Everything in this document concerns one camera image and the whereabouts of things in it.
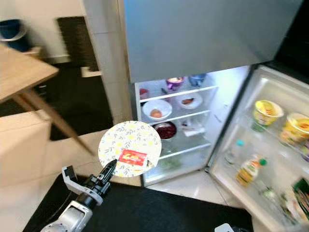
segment white bowl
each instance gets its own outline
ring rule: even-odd
[[[192,99],[192,98],[193,98],[193,101],[190,104],[183,104],[183,100]],[[203,98],[198,93],[188,93],[188,94],[177,96],[176,102],[183,109],[192,110],[192,109],[195,109],[202,104]]]
[[[161,99],[148,101],[145,103],[145,105],[142,108],[144,114],[146,114],[147,117],[149,117],[150,119],[154,121],[160,121],[160,120],[167,118],[172,113],[172,109],[173,107],[171,106],[171,104]],[[162,117],[151,117],[150,113],[153,110],[161,111]]]

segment red packet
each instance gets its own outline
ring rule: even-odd
[[[146,167],[147,154],[132,150],[124,150],[119,157],[119,161],[123,163],[133,164],[140,167]]]

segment wall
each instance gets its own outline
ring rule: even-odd
[[[19,18],[29,27],[29,37],[42,45],[47,57],[67,56],[57,17],[83,15],[79,0],[1,0],[0,20]]]
[[[84,0],[88,30],[114,124],[132,118],[118,8],[117,0]]]

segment plastic bottle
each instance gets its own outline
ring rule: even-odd
[[[264,159],[261,155],[254,155],[253,159],[249,159],[242,164],[236,174],[236,180],[242,186],[247,187],[257,178],[260,168],[266,164],[266,159]]]
[[[225,160],[227,164],[234,165],[237,161],[238,157],[241,154],[242,147],[244,146],[244,142],[241,139],[238,139],[236,143],[229,148],[225,153]]]

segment blue bucket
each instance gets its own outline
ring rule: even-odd
[[[7,42],[9,47],[20,52],[26,52],[31,49],[26,33],[27,29],[19,19],[0,22],[0,41]]]

